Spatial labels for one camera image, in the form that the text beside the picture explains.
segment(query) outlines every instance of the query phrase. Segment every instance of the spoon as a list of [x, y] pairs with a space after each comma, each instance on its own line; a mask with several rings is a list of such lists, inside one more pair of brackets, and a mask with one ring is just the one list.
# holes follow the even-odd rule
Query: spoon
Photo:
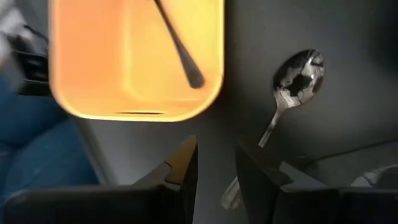
[[191, 88], [200, 88], [205, 83], [205, 78], [203, 78], [203, 74], [201, 73], [198, 65], [196, 65], [195, 61], [192, 59], [191, 55], [189, 54], [188, 50], [185, 48], [184, 44], [178, 37], [176, 31], [173, 29], [169, 18], [167, 17], [162, 3], [160, 0], [154, 0], [155, 4], [163, 17], [164, 22], [166, 23], [167, 29], [172, 36], [175, 48], [177, 49], [178, 56], [180, 56], [180, 61], [182, 67], [185, 72], [185, 76], [188, 79], [189, 85]]
[[[289, 108], [300, 106], [318, 92], [322, 85], [325, 64], [323, 55], [316, 50], [304, 50], [289, 58], [277, 71], [273, 79], [272, 92], [276, 101], [276, 111], [267, 130], [259, 141], [264, 148], [282, 113]], [[225, 209], [235, 209], [239, 205], [240, 186], [238, 178], [232, 181], [221, 198]]]

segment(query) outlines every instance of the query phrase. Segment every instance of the yellow container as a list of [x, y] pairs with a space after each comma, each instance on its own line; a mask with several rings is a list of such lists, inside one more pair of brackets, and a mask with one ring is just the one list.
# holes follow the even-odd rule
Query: yellow container
[[191, 88], [153, 0], [51, 1], [50, 86], [82, 118], [181, 121], [205, 110], [223, 82], [224, 1], [163, 0], [205, 84]]

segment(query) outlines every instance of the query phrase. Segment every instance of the spoon in cup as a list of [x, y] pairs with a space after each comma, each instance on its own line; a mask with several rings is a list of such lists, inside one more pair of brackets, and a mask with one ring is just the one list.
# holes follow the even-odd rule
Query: spoon in cup
[[[276, 111], [267, 130], [259, 141], [264, 148], [282, 113], [289, 108], [300, 106], [318, 92], [322, 85], [325, 64], [323, 55], [317, 50], [304, 50], [289, 58], [277, 71], [273, 79], [272, 92], [276, 101]], [[239, 205], [240, 186], [238, 178], [226, 189], [221, 198], [225, 209], [235, 209]]]

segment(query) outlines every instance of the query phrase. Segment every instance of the spoon handle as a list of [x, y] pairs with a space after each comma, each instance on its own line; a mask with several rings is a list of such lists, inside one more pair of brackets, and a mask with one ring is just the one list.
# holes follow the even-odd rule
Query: spoon handle
[[[266, 145], [266, 142], [269, 136], [271, 135], [272, 131], [274, 130], [276, 123], [278, 122], [281, 114], [282, 114], [281, 110], [277, 109], [275, 111], [274, 117], [272, 118], [271, 122], [268, 125], [267, 130], [262, 135], [262, 138], [259, 141], [260, 147], [264, 148], [264, 146]], [[238, 178], [235, 177], [235, 179], [232, 181], [232, 183], [230, 183], [228, 188], [225, 190], [223, 196], [221, 197], [221, 205], [225, 209], [234, 210], [235, 208], [238, 207], [240, 202], [239, 194], [240, 194], [240, 185]]]
[[180, 61], [181, 61], [182, 67], [184, 69], [185, 76], [188, 79], [189, 85], [191, 86], [191, 88], [202, 87], [203, 84], [205, 83], [205, 78], [203, 77], [203, 74], [201, 73], [200, 69], [198, 68], [198, 65], [196, 65], [195, 61], [192, 59], [188, 50], [185, 48], [184, 44], [178, 37], [171, 22], [169, 21], [169, 18], [166, 15], [166, 12], [164, 11], [164, 8], [163, 8], [160, 0], [154, 0], [154, 1], [155, 1], [155, 4], [156, 4], [160, 14], [163, 17], [164, 22], [166, 23], [166, 26], [170, 32], [170, 35], [172, 36], [175, 48], [177, 49], [178, 56], [180, 56]]

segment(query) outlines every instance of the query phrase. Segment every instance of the gray table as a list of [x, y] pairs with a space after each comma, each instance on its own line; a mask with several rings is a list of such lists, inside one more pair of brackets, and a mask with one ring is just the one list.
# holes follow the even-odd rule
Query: gray table
[[272, 76], [303, 49], [324, 54], [323, 87], [309, 104], [286, 112], [267, 147], [306, 163], [395, 141], [397, 9], [395, 1], [227, 1], [225, 82], [204, 113], [179, 123], [79, 120], [102, 181], [131, 184], [196, 134], [194, 222], [245, 223], [242, 208], [220, 206], [235, 176], [233, 149], [242, 134], [261, 136], [275, 109]]

